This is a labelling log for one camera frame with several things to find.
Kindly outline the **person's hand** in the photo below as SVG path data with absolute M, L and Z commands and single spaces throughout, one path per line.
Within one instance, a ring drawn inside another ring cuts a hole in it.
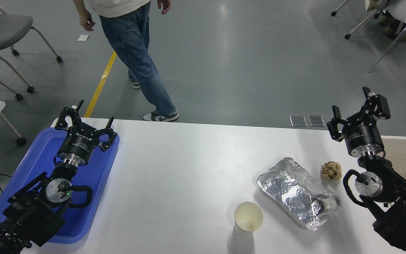
M 78 11 L 80 25 L 85 29 L 85 31 L 93 31 L 93 26 L 95 22 L 92 19 L 92 16 L 88 10 L 80 10 Z
M 161 14 L 165 15 L 171 9 L 171 0 L 157 0 L 157 7 Z

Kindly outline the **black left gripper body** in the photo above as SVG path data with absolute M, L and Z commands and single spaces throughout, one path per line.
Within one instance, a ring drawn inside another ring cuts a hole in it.
M 87 165 L 94 149 L 100 143 L 99 137 L 95 135 L 96 131 L 85 123 L 81 127 L 71 126 L 57 156 L 61 160 L 72 158 L 79 162 L 79 166 Z

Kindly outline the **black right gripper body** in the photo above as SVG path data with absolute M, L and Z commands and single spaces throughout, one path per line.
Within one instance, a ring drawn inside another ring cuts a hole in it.
M 342 134 L 350 156 L 379 154 L 384 151 L 384 143 L 377 128 L 377 122 L 366 125 L 345 125 Z

